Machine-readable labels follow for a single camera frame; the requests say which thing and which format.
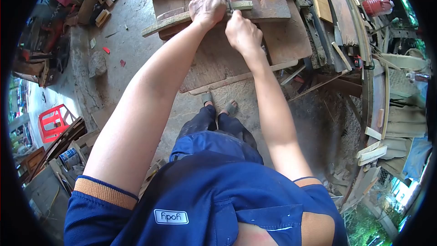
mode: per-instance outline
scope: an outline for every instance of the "red plastic stool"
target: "red plastic stool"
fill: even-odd
[[[61,115],[62,107],[65,107],[65,109],[67,109],[67,112],[64,116]],[[44,111],[38,116],[38,128],[43,143],[46,144],[56,140],[70,126],[66,122],[66,118],[68,115],[71,116],[72,120],[76,119],[76,117],[68,110],[68,108],[64,104],[62,104],[57,107],[52,107],[51,109]],[[45,125],[51,123],[55,128],[46,129],[44,127]]]

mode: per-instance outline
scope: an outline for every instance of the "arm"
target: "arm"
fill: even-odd
[[[298,144],[290,108],[260,46],[261,30],[235,11],[228,21],[226,35],[254,75],[259,121],[276,171],[290,180],[312,176]]]
[[[225,0],[193,0],[193,23],[142,66],[101,131],[84,175],[138,195],[170,110],[205,34],[222,18]]]

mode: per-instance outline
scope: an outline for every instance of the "foot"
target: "foot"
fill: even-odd
[[[204,107],[209,105],[214,106],[214,103],[212,102],[211,92],[208,91],[202,94],[202,103]]]
[[[219,115],[222,114],[222,113],[225,113],[226,115],[229,115],[229,112],[234,112],[236,108],[237,108],[237,102],[234,99],[232,99],[231,101],[229,101],[226,104],[225,109],[223,109],[219,113]]]

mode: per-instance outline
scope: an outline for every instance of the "hand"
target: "hand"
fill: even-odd
[[[239,10],[235,10],[232,14],[225,33],[231,46],[244,58],[262,51],[263,32],[249,19],[243,18]]]
[[[188,8],[191,20],[210,30],[223,19],[226,0],[191,0]]]

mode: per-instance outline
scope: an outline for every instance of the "shirt sleeve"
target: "shirt sleeve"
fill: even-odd
[[[138,198],[100,180],[79,176],[68,201],[65,245],[109,245],[128,222]]]
[[[322,182],[314,177],[293,182],[314,200],[314,205],[304,205],[302,245],[347,245],[343,218]]]

